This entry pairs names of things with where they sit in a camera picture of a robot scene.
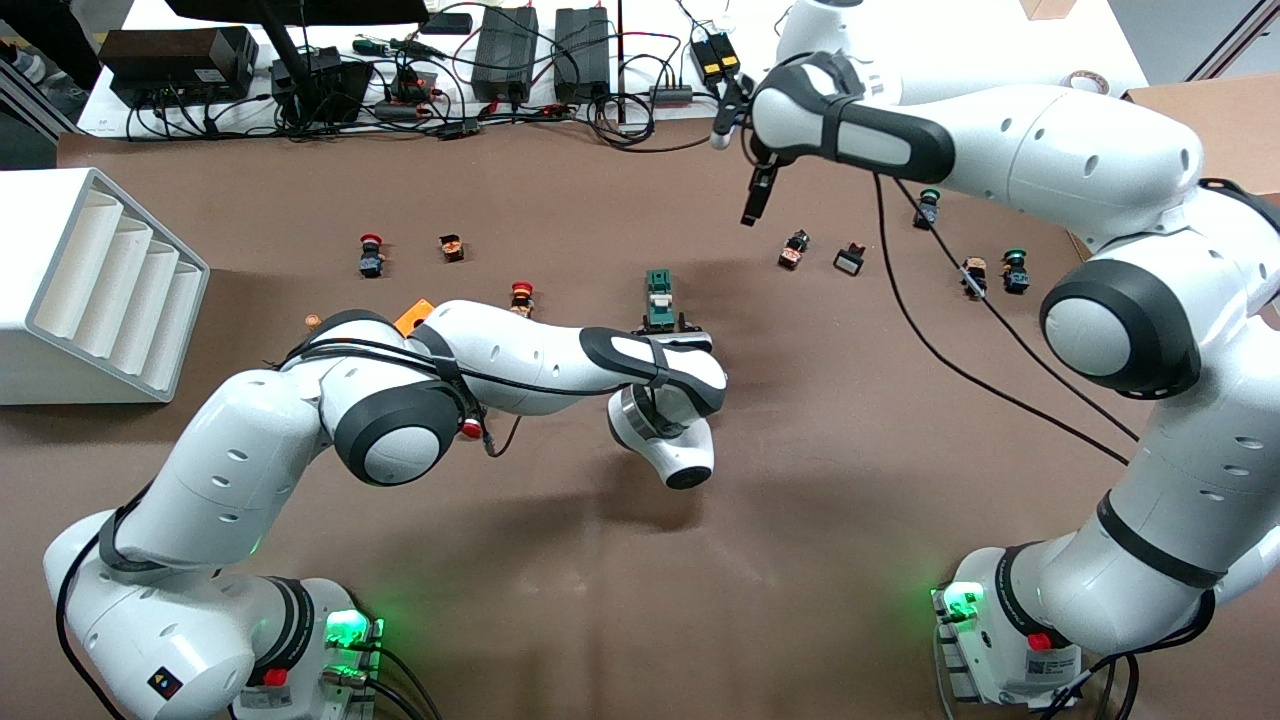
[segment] green light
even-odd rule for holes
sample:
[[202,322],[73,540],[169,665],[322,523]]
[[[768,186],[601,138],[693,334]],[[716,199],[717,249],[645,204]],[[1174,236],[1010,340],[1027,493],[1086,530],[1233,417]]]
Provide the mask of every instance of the green light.
[[951,612],[951,620],[963,623],[978,616],[978,603],[982,601],[979,583],[951,583],[942,591],[942,602]]
[[330,612],[325,620],[325,643],[351,647],[369,637],[369,619],[356,610]]

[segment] shoe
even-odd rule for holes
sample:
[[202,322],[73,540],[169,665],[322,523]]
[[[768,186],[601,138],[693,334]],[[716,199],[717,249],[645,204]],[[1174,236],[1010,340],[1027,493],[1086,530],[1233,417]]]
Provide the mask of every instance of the shoe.
[[77,87],[70,76],[63,73],[59,76],[61,77],[56,77],[45,87],[45,97],[59,113],[72,118],[88,102],[88,94]]
[[22,73],[32,85],[40,85],[40,81],[45,79],[45,61],[40,55],[32,55],[22,50],[14,50],[14,53],[18,54],[18,59],[13,61],[13,69]]

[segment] white table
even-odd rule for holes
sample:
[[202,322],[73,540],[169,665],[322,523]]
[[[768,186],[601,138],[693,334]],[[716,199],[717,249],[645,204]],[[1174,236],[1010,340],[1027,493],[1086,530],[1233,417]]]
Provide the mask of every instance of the white table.
[[[623,31],[666,32],[689,37],[691,23],[675,0],[621,0]],[[742,70],[755,78],[776,60],[778,36],[774,24],[791,0],[684,0],[690,14],[710,20],[716,31],[727,31]],[[954,95],[956,88],[983,87],[974,78],[989,77],[992,68],[1028,73],[1027,58],[1051,58],[1071,70],[1093,70],[1111,83],[1119,97],[1130,87],[1146,87],[1147,78],[1116,22],[1107,0],[1078,0],[1062,20],[1028,20],[1018,0],[865,0],[850,15],[854,44],[883,59],[904,77],[905,104]],[[777,26],[781,31],[786,20]],[[643,36],[626,37],[627,56],[650,53],[662,58],[672,42]],[[698,79],[687,47],[681,51],[685,85],[705,90]],[[659,64],[637,60],[627,65],[627,92],[643,95],[654,85]],[[1011,74],[1007,81],[1021,76]],[[690,108],[663,108],[658,117],[698,118],[714,114],[714,104],[700,101]]]
[[[547,37],[556,37],[556,10],[559,8],[594,8],[596,0],[534,0],[534,6],[538,8],[538,32],[545,35]],[[613,20],[614,27],[617,24],[617,5],[607,4],[609,8],[609,19]],[[484,9],[479,6],[463,6],[456,8],[449,12],[466,12],[474,18],[474,27],[479,29],[480,17],[484,14]],[[192,20],[188,18],[180,18],[169,9],[169,5],[164,0],[134,0],[133,8],[129,10],[128,17],[124,19],[124,29],[186,29],[196,27],[216,27],[227,23],[210,23],[204,20]],[[271,61],[274,61],[278,55],[275,47],[268,40],[266,33],[262,28],[257,26],[250,26],[253,40],[259,44],[259,56],[257,63],[253,67],[253,81],[250,86],[250,96],[270,94],[270,68]],[[355,55],[351,50],[351,41],[356,38],[357,35],[367,35],[371,37],[390,40],[390,38],[403,38],[413,31],[412,24],[399,24],[399,26],[374,26],[374,27],[334,27],[334,26],[316,26],[307,28],[307,40],[310,40],[314,47],[329,47],[337,46],[339,51],[344,55],[367,60],[370,58],[360,58]],[[303,44],[302,29],[289,28],[289,36],[293,38],[294,44],[301,46]],[[457,35],[426,35],[420,36],[419,40],[443,50],[448,54],[454,54],[461,59],[475,59],[476,53],[476,38],[471,38],[466,47],[458,53],[458,47],[466,40],[466,36]],[[616,47],[614,41],[609,41],[611,50]],[[550,55],[550,42],[547,40],[538,41],[538,54],[536,58],[547,58]],[[453,64],[448,60],[435,59],[435,61],[443,64],[449,72],[454,72]],[[538,70],[541,70],[543,65],[548,63],[539,63]],[[611,77],[617,77],[617,59],[611,60]],[[385,77],[388,82],[394,79],[394,65],[392,63],[380,63],[375,65],[378,70]],[[448,94],[453,102],[453,115],[457,117],[461,113],[460,100],[465,99],[466,111],[468,117],[474,117],[477,111],[484,109],[486,102],[479,102],[475,99],[475,94],[471,87],[463,85],[458,87],[449,76],[442,72],[439,68],[430,65],[428,63],[416,63],[415,69],[434,72],[438,74],[436,87]],[[466,83],[471,78],[471,68],[466,63],[457,63],[457,72],[454,74]],[[148,132],[143,127],[140,127],[137,117],[133,117],[132,122],[129,115],[132,111],[120,101],[119,97],[111,92],[111,69],[102,68],[102,74],[93,86],[93,92],[90,95],[88,102],[84,105],[84,110],[81,113],[79,127],[90,135],[99,137],[125,137],[125,128],[128,127],[129,136],[138,138],[156,138],[163,137],[163,123],[155,117],[150,109],[141,113],[142,122],[150,127]],[[541,79],[532,87],[530,92],[530,106],[548,105],[556,102],[556,90],[554,90],[554,73],[548,70]],[[365,96],[367,104],[374,104],[383,100],[383,85],[375,74],[369,83],[369,92]],[[438,102],[440,110],[445,110],[448,102],[440,100]],[[259,102],[246,102],[236,108],[227,109],[227,105],[212,105],[210,114],[218,117],[218,128],[223,132],[244,132],[251,128],[264,128],[264,131],[274,127],[275,123],[275,110],[276,104],[273,100],[262,100]],[[227,109],[225,115],[220,115],[224,109]],[[198,123],[202,122],[204,106],[196,106],[189,109],[192,118]],[[169,123],[175,127],[191,128],[191,123],[187,122],[182,113],[177,109],[170,109],[168,111]],[[364,113],[361,119],[372,120],[374,118],[369,113]]]

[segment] brown table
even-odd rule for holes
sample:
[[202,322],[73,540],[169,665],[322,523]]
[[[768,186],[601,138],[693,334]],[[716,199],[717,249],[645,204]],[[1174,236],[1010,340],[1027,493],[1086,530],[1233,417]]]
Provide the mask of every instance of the brown table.
[[[664,124],[654,143],[700,132]],[[280,357],[308,313],[394,316],[424,296],[503,305],[527,279],[544,322],[630,329],[645,270],[668,266],[730,373],[716,475],[691,492],[620,451],[599,400],[525,423],[500,460],[454,447],[408,487],[364,486],[332,454],[312,465],[237,570],[352,588],[452,720],[941,719],[928,588],[970,550],[1076,528],[1120,474],[923,350],[888,291],[869,178],[850,168],[788,168],[748,229],[737,150],[625,155],[563,127],[460,142],[67,138],[61,151],[102,168],[215,272],[173,404],[0,411],[0,717],[105,716],[58,651],[45,547],[128,498],[218,383]],[[931,338],[1128,454],[963,297],[902,199],[890,208],[895,266]],[[992,300],[1043,348],[1039,299],[1079,261],[1066,234],[950,195],[940,224],[961,255],[1030,251],[1032,291]],[[800,227],[815,247],[788,273],[774,259]],[[381,279],[356,270],[365,232],[387,240]],[[445,233],[467,242],[465,263],[443,264]],[[831,268],[850,241],[870,246],[858,278]],[[1089,392],[1132,424],[1147,411]],[[1274,717],[1277,594],[1267,582],[1193,647],[1144,659],[1134,717]]]

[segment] red button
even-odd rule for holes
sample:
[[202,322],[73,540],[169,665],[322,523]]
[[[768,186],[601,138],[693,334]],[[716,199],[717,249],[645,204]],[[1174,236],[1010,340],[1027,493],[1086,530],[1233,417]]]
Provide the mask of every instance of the red button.
[[1053,650],[1053,641],[1044,633],[1033,633],[1027,635],[1027,646],[1036,652],[1044,652],[1046,650]]
[[467,418],[462,421],[462,434],[471,439],[480,439],[484,433],[480,430],[480,421],[474,418]]
[[262,684],[269,688],[282,688],[289,682],[289,671],[284,667],[271,667],[262,673]]

